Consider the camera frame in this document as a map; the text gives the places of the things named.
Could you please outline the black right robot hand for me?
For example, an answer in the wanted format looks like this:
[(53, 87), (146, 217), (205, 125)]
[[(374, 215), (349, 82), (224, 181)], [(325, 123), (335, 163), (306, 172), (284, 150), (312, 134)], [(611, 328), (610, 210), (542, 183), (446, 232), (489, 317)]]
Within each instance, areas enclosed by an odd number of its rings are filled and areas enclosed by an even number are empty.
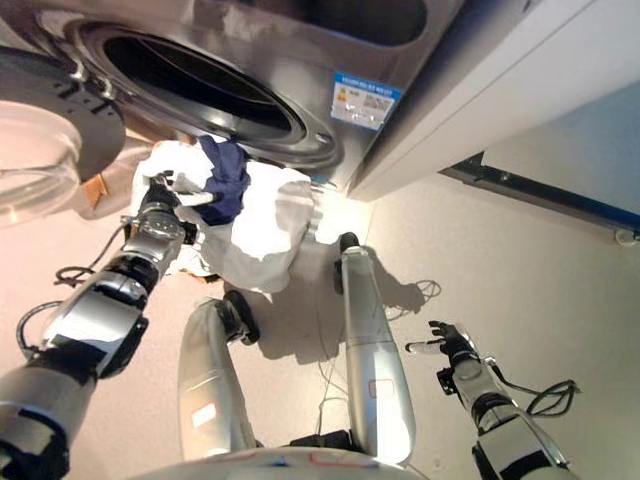
[(480, 362), (474, 341), (463, 326), (439, 320), (427, 322), (431, 337), (427, 340), (409, 342), (404, 349), (410, 354), (442, 354), (449, 360), (451, 368), (464, 361)]

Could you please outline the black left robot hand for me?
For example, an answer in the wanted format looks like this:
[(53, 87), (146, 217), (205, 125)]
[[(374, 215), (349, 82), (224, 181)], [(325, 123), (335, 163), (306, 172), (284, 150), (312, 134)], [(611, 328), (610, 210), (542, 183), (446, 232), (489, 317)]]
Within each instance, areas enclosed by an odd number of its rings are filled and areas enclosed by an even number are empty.
[(184, 173), (168, 173), (164, 171), (148, 179), (148, 188), (142, 197), (139, 212), (149, 210), (152, 206), (174, 211), (178, 207), (196, 207), (214, 203), (218, 199), (217, 194), (199, 187)]

